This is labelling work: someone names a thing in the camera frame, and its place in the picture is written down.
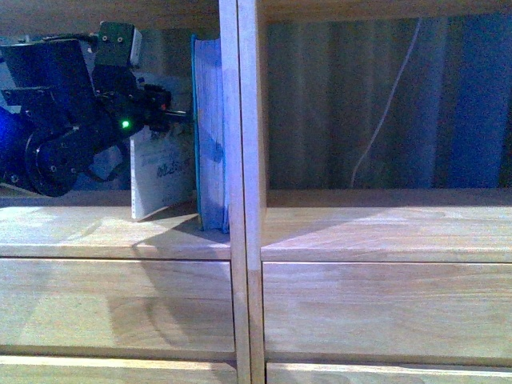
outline blue book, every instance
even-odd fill
[[[198,212],[204,230],[229,232],[221,41],[192,37]]]

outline wooden panel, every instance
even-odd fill
[[[265,0],[271,22],[326,22],[512,12],[507,0]]]
[[[233,367],[207,362],[0,357],[0,382],[15,384],[236,384]]]
[[[218,25],[215,0],[4,0],[0,35],[96,32],[101,21],[165,29]]]
[[[512,363],[510,264],[263,264],[270,358]]]
[[[266,25],[262,1],[238,0],[238,20],[251,372],[253,382],[260,383],[265,381],[260,249],[267,187]]]
[[[239,384],[250,384],[249,302],[247,288],[246,215],[242,168],[242,114],[237,0],[219,0],[222,86],[227,173],[230,176],[231,278],[233,280],[234,338]]]
[[[228,262],[0,259],[0,349],[234,359]]]
[[[200,231],[196,210],[185,204],[164,210],[150,220],[135,222],[129,206],[86,206],[111,202],[105,194],[90,201],[70,196],[0,198],[0,255],[43,258],[180,258],[229,259],[229,236]],[[54,206],[42,206],[43,203]],[[84,206],[69,206],[76,202]]]
[[[268,384],[508,384],[512,370],[268,364]]]
[[[512,262],[512,190],[273,191],[265,261]]]

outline wooden shelf board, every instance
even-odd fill
[[[201,231],[192,204],[131,219],[113,191],[60,199],[0,198],[0,255],[28,258],[229,260],[229,235]]]
[[[101,21],[131,22],[140,30],[218,27],[216,0],[5,0],[0,14],[1,36],[96,32]]]
[[[228,262],[0,258],[0,350],[234,359]]]
[[[512,262],[512,190],[271,191],[263,261]]]
[[[493,370],[485,367],[449,366],[336,366],[326,364],[267,365],[268,383],[345,382],[355,384],[506,384],[512,380],[512,370]]]
[[[107,384],[123,382],[235,384],[236,369],[226,363],[165,362],[100,358],[0,356],[2,382]]]
[[[506,0],[265,0],[269,22],[332,22],[510,13]]]

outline wooden bookshelf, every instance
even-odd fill
[[[511,13],[510,2],[238,2],[254,382],[409,382],[414,376],[386,371],[407,363],[423,364],[415,378],[424,382],[509,380],[509,371],[483,368],[512,366],[508,190],[268,188],[270,23],[497,12]],[[346,374],[344,362],[358,373]],[[371,373],[369,362],[386,373]],[[429,364],[473,365],[482,374],[447,376]]]
[[[267,182],[269,23],[494,12],[512,5],[2,2],[4,36],[220,27],[231,232],[192,206],[133,222],[128,194],[0,198],[0,381],[509,382],[510,192]]]

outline wooden shelf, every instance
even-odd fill
[[[131,22],[140,30],[218,28],[216,0],[6,0],[0,14],[0,36],[96,32],[105,20]]]
[[[395,384],[422,382],[424,384],[507,384],[512,370],[492,370],[481,367],[445,366],[336,366],[318,364],[268,364],[268,383],[293,382],[367,382]]]
[[[29,384],[139,384],[169,382],[235,384],[236,369],[225,363],[164,362],[94,358],[0,356],[0,380]]]
[[[511,12],[506,0],[265,0],[269,22],[328,22]]]
[[[271,191],[263,261],[512,262],[512,190]]]
[[[0,198],[0,255],[26,258],[229,260],[229,236],[200,231],[194,205],[131,219],[130,194]]]

